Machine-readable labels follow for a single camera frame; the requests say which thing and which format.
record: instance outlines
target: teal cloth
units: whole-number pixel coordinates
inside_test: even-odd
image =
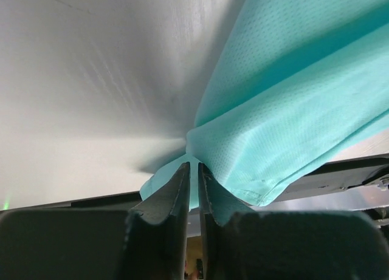
[[[246,0],[187,134],[191,162],[235,196],[271,203],[342,149],[389,126],[389,0]]]

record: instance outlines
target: perforated fabric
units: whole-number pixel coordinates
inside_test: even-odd
[[[266,205],[389,125],[389,0],[246,0],[205,90],[184,161]],[[191,207],[198,205],[192,163]]]

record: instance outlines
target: white surface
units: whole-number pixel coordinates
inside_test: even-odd
[[[252,206],[257,211],[276,210],[368,210],[389,206],[389,190],[378,186],[361,186],[344,192],[305,197],[270,203],[265,207]]]
[[[368,157],[369,155],[378,154],[389,154],[389,129],[345,149],[338,153],[332,161]]]
[[[182,152],[242,3],[0,0],[0,203],[139,190]]]

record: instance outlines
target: fabric fold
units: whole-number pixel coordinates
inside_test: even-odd
[[[234,195],[271,203],[342,149],[389,126],[389,0],[246,0],[205,90],[181,162]]]

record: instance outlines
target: green light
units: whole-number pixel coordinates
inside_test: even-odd
[[[10,199],[9,198],[4,202],[4,204],[2,206],[3,210],[7,210],[8,208],[10,208]]]

